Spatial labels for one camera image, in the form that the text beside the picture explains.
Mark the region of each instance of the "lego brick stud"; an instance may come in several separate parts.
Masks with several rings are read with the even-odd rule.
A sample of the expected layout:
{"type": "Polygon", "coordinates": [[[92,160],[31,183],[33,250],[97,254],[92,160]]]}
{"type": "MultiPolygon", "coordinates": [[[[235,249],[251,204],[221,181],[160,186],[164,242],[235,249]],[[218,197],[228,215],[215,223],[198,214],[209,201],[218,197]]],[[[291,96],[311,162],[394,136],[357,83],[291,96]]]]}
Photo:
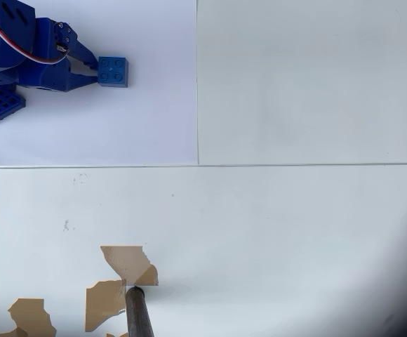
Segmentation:
{"type": "Polygon", "coordinates": [[[98,83],[101,86],[128,87],[128,61],[126,58],[99,57],[98,83]]]}

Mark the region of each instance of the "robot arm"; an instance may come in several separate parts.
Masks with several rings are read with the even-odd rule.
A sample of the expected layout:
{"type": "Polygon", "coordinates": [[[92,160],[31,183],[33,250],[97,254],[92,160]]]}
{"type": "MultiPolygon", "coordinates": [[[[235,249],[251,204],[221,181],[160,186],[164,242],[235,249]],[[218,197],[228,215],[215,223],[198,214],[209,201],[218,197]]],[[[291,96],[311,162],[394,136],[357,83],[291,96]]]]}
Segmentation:
{"type": "Polygon", "coordinates": [[[100,61],[66,22],[35,18],[32,7],[0,0],[0,120],[25,106],[24,98],[14,92],[16,85],[64,92],[96,82],[127,87],[125,58],[100,61]],[[99,76],[72,73],[67,56],[97,70],[99,76]]]}

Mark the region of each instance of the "white backdrop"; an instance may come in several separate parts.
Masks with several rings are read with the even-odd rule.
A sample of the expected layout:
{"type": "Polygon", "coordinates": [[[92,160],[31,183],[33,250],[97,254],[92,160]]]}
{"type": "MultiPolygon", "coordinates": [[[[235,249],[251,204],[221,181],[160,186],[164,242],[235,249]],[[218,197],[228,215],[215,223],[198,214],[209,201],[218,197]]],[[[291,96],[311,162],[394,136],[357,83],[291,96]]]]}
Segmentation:
{"type": "Polygon", "coordinates": [[[19,89],[27,107],[0,122],[0,165],[196,163],[195,1],[24,2],[96,56],[126,57],[131,84],[19,89]]]}
{"type": "Polygon", "coordinates": [[[407,0],[200,0],[202,164],[407,162],[407,0]]]}
{"type": "Polygon", "coordinates": [[[156,337],[381,336],[407,313],[407,166],[0,170],[0,332],[40,297],[57,337],[123,333],[84,333],[103,244],[156,265],[156,337]]]}

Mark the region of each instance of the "dark metal pole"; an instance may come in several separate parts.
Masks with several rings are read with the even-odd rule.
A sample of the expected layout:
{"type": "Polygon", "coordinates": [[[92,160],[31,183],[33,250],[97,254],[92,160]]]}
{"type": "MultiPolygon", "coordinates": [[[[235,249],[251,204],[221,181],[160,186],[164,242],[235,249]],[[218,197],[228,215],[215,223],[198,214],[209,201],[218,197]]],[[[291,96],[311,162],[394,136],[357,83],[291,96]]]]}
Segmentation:
{"type": "Polygon", "coordinates": [[[135,287],[127,291],[126,313],[130,337],[154,337],[142,289],[135,287]]]}

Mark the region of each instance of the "white table surface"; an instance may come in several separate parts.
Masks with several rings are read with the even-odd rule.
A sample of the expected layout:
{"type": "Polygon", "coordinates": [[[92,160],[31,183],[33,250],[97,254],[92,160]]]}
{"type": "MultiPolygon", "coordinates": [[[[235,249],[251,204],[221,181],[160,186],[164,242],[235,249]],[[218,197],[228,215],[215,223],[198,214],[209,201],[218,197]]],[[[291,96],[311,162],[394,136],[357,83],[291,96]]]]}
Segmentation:
{"type": "Polygon", "coordinates": [[[158,268],[158,337],[381,336],[407,314],[407,166],[0,170],[0,332],[37,297],[57,337],[123,333],[84,333],[103,244],[158,268]]]}
{"type": "Polygon", "coordinates": [[[407,162],[407,0],[200,0],[201,164],[407,162]]]}
{"type": "Polygon", "coordinates": [[[130,87],[20,88],[27,106],[0,121],[0,166],[197,163],[195,1],[24,2],[96,56],[126,57],[130,87]]]}

